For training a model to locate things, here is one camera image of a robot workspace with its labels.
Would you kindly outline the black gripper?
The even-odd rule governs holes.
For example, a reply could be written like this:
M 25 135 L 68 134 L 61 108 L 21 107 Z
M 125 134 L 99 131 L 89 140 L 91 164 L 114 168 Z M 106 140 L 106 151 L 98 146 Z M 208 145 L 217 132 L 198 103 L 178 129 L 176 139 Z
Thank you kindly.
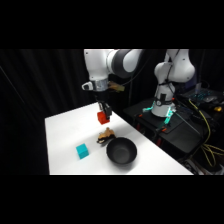
M 99 105 L 99 110 L 104 111 L 106 119 L 109 120 L 112 115 L 112 108 L 107 104 L 109 100 L 109 91 L 94 92 L 94 96 Z

